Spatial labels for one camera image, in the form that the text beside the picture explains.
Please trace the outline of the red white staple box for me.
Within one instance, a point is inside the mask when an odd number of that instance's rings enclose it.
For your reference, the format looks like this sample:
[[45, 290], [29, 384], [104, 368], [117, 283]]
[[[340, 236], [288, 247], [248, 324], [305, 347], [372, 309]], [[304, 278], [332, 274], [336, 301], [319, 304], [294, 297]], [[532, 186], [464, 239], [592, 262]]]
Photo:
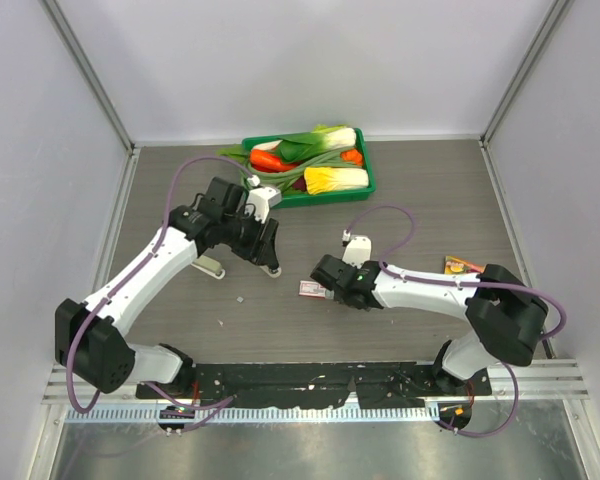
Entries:
[[325, 298], [327, 290], [317, 282], [302, 280], [299, 284], [299, 295], [311, 298]]

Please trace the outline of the beige and black stapler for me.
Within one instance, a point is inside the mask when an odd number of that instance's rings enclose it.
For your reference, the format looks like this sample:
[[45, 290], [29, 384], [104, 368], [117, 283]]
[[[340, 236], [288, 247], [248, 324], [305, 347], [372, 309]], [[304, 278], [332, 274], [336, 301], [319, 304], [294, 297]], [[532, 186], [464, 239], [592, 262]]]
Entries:
[[[191, 266], [217, 280], [222, 280], [226, 275], [222, 264], [207, 256], [197, 258], [191, 263]], [[272, 269], [268, 266], [260, 266], [260, 269], [271, 278], [278, 278], [282, 273], [281, 267]]]

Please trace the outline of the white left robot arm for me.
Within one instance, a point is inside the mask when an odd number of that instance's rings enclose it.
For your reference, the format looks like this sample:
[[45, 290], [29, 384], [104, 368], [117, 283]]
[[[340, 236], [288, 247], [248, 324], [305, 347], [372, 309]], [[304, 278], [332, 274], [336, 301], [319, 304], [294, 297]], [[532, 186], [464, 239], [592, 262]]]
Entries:
[[218, 245], [279, 276], [279, 223], [270, 212], [281, 199], [272, 186], [246, 190], [215, 177], [192, 204], [169, 210], [149, 244], [116, 277], [84, 300], [66, 299], [56, 309], [55, 355], [68, 378], [79, 377], [102, 394], [126, 382], [149, 381], [170, 398], [185, 397], [193, 385], [190, 358], [166, 345], [129, 344], [125, 337], [177, 274]]

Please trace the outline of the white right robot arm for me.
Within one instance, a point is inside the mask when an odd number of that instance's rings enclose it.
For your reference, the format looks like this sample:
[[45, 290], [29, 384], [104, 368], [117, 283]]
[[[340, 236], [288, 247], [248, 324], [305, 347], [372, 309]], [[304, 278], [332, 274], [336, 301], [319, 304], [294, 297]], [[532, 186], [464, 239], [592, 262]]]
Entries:
[[431, 367], [433, 386], [445, 395], [461, 393], [474, 374], [493, 364], [530, 365], [548, 315], [538, 295], [493, 264], [478, 274], [452, 277], [375, 260], [351, 265], [326, 254], [310, 278], [351, 308], [416, 309], [470, 325], [465, 336], [443, 344]]

